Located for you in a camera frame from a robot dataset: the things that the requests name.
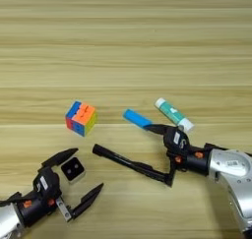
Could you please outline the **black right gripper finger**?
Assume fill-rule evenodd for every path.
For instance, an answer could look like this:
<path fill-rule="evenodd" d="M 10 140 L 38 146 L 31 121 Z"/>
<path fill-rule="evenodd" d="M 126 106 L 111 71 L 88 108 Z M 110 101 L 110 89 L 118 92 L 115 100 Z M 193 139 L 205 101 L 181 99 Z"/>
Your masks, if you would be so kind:
<path fill-rule="evenodd" d="M 163 124 L 150 124 L 145 126 L 144 129 L 155 134 L 164 135 L 167 132 L 168 126 Z"/>
<path fill-rule="evenodd" d="M 150 165 L 141 162 L 133 162 L 133 169 L 142 173 L 152 179 L 164 183 L 165 185 L 171 187 L 174 178 L 174 169 L 171 168 L 168 173 L 163 173 L 153 169 Z"/>

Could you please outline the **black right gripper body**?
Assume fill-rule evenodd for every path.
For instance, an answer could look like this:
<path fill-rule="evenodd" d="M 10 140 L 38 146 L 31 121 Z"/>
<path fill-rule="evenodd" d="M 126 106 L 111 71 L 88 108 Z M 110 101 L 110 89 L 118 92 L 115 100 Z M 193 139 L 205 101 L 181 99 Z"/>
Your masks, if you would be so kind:
<path fill-rule="evenodd" d="M 204 176 L 209 174 L 209 149 L 201 149 L 193 146 L 181 149 L 179 147 L 169 146 L 166 155 L 170 160 L 170 171 L 165 177 L 165 183 L 167 185 L 173 184 L 177 170 L 183 172 L 193 171 Z"/>

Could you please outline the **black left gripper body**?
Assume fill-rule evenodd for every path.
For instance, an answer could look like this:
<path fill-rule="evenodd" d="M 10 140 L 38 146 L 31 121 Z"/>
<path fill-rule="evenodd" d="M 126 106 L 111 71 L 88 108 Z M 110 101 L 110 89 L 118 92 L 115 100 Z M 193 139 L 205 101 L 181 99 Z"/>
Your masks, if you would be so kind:
<path fill-rule="evenodd" d="M 21 215 L 22 222 L 25 227 L 32 227 L 42 218 L 51 215 L 57 209 L 60 209 L 66 221 L 72 219 L 72 215 L 68 208 L 64 205 L 61 197 L 50 197 L 48 199 L 32 198 L 32 194 L 28 193 L 28 199 L 17 204 L 18 211 Z"/>

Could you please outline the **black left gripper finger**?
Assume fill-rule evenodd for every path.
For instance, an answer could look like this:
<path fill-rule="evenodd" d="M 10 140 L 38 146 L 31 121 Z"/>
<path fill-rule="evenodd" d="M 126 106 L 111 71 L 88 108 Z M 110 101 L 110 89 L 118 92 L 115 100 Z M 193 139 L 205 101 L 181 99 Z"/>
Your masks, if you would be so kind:
<path fill-rule="evenodd" d="M 73 219 L 80 216 L 85 210 L 87 210 L 93 204 L 98 194 L 100 193 L 102 187 L 103 184 L 99 184 L 81 198 L 81 202 L 74 209 L 71 210 L 71 215 Z"/>
<path fill-rule="evenodd" d="M 78 151 L 77 148 L 59 151 L 58 153 L 54 154 L 49 159 L 44 161 L 41 164 L 41 167 L 39 168 L 39 170 L 42 170 L 43 168 L 52 168 L 54 166 L 59 166 L 60 164 L 68 160 L 77 151 Z"/>

